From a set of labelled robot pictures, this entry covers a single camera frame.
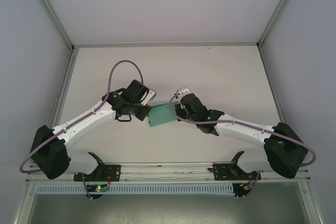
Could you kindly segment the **teal paper box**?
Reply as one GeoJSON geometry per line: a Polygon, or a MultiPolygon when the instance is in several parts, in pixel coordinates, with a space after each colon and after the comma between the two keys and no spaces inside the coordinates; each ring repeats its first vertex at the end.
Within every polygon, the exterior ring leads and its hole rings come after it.
{"type": "Polygon", "coordinates": [[[168,103],[155,105],[148,113],[148,122],[150,127],[170,123],[176,120],[177,118],[172,114],[168,103]]]}

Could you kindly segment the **circuit board with green light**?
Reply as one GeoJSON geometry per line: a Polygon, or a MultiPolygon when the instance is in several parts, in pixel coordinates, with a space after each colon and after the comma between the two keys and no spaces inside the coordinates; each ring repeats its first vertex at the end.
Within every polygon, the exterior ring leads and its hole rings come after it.
{"type": "Polygon", "coordinates": [[[89,193],[105,193],[108,192],[110,186],[108,185],[88,185],[87,190],[89,193]]]}

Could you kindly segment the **aluminium mounting rail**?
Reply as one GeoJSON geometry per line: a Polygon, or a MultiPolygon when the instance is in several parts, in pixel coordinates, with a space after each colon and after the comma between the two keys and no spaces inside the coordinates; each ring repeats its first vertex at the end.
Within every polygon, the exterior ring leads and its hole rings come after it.
{"type": "MultiPolygon", "coordinates": [[[[118,174],[121,184],[164,184],[164,183],[224,183],[245,182],[246,180],[215,180],[215,170],[220,164],[228,166],[225,162],[181,162],[181,163],[107,163],[108,165],[120,165],[118,174]]],[[[49,180],[43,173],[26,175],[26,183],[42,184],[78,184],[73,180],[74,172],[66,172],[60,177],[49,180]]],[[[311,182],[311,176],[307,168],[300,168],[293,179],[287,179],[272,170],[261,170],[261,179],[258,183],[281,183],[281,182],[311,182]]]]}

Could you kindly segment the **aluminium frame crossbar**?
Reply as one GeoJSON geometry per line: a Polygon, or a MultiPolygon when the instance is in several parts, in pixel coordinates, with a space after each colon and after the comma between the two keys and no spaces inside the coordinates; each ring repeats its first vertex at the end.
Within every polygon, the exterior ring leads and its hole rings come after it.
{"type": "Polygon", "coordinates": [[[193,47],[193,46],[258,46],[257,42],[180,42],[180,43],[135,43],[135,44],[82,44],[74,45],[74,50],[80,48],[133,48],[133,47],[193,47]]]}

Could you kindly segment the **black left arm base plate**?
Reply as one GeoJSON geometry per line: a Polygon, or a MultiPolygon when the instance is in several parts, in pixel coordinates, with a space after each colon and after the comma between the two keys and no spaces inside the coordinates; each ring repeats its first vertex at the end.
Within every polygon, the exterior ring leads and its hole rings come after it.
{"type": "Polygon", "coordinates": [[[121,165],[98,164],[94,169],[83,174],[86,182],[118,182],[120,180],[121,165]]]}

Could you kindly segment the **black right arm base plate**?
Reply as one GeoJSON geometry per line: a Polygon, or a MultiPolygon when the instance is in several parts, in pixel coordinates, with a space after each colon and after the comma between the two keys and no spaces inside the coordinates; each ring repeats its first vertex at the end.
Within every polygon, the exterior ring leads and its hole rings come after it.
{"type": "Polygon", "coordinates": [[[247,173],[237,165],[230,165],[228,163],[215,163],[212,167],[207,168],[207,170],[213,174],[216,181],[243,180],[249,182],[257,178],[257,172],[247,173]]]}

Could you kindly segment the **aluminium frame post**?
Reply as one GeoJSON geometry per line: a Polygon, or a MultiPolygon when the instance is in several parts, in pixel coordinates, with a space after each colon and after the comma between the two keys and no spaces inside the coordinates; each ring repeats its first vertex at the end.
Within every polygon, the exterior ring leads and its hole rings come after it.
{"type": "Polygon", "coordinates": [[[289,4],[290,0],[279,0],[275,10],[273,11],[262,35],[257,43],[257,47],[259,51],[265,47],[272,31],[274,30],[275,26],[277,25],[279,19],[281,18],[283,12],[285,11],[287,5],[289,4]]]}
{"type": "Polygon", "coordinates": [[[66,47],[70,52],[73,52],[74,45],[69,38],[63,24],[61,23],[52,3],[50,0],[39,0],[40,3],[42,4],[42,7],[44,8],[47,16],[51,20],[54,28],[56,29],[58,35],[60,36],[61,40],[64,42],[66,47]]]}

